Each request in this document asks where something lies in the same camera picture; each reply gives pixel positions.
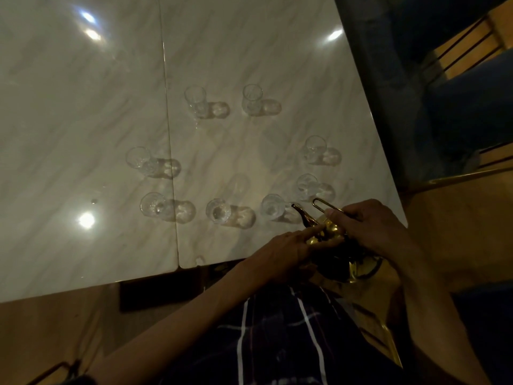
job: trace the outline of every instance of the marble table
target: marble table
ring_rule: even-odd
[[[301,229],[260,202],[296,201],[305,173],[406,224],[334,0],[0,0],[0,43],[0,301],[247,257]],[[242,111],[248,83],[272,113]],[[195,119],[192,84],[229,115]],[[340,162],[299,158],[313,134]],[[133,146],[175,171],[144,177]],[[151,191],[194,218],[143,216]],[[228,226],[205,214],[218,197]]]

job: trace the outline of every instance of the brass teapot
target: brass teapot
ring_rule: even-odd
[[[337,248],[312,256],[311,261],[317,265],[317,271],[330,280],[349,283],[366,280],[376,274],[383,263],[383,259],[360,246],[358,241],[350,238],[347,233],[342,234],[340,227],[326,217],[325,210],[316,205],[316,202],[321,202],[330,208],[344,212],[323,199],[315,198],[312,200],[312,205],[323,213],[316,220],[298,204],[292,204],[292,208],[301,215],[305,227],[313,227],[322,223],[326,225],[326,228],[318,235],[308,239],[307,244],[344,236],[344,242]]]

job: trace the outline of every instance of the glass cup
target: glass cup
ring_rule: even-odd
[[[172,202],[157,192],[148,193],[141,199],[141,212],[150,218],[174,219]]]
[[[203,118],[208,116],[207,92],[201,86],[189,86],[184,93],[195,116]]]
[[[316,163],[326,152],[326,141],[320,136],[310,136],[303,148],[301,149],[301,155],[306,163]]]
[[[150,150],[145,147],[132,147],[127,151],[125,160],[128,166],[139,170],[144,175],[158,173],[158,161],[151,156]]]
[[[301,201],[308,201],[311,197],[317,194],[319,188],[317,178],[312,174],[303,174],[296,181],[296,191],[298,192]]]
[[[279,218],[285,212],[285,201],[278,194],[267,194],[260,204],[260,213],[268,220]]]
[[[242,109],[250,116],[256,116],[262,110],[262,88],[255,84],[246,85],[242,90]]]
[[[205,213],[215,224],[224,224],[231,216],[231,207],[223,199],[213,199],[207,204]]]

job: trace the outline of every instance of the finger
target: finger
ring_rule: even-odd
[[[340,245],[344,242],[344,237],[336,237],[330,240],[327,240],[325,242],[317,242],[313,244],[309,244],[308,248],[310,251],[319,251],[319,250],[325,250],[327,248],[334,248]]]
[[[308,240],[311,237],[320,233],[322,230],[324,230],[324,228],[326,228],[325,224],[318,224],[313,227],[305,228],[304,230],[298,232],[300,233],[301,239]]]
[[[351,219],[345,213],[335,209],[326,209],[325,215],[336,225],[341,226],[351,236],[357,236],[361,231],[362,223],[358,220]]]

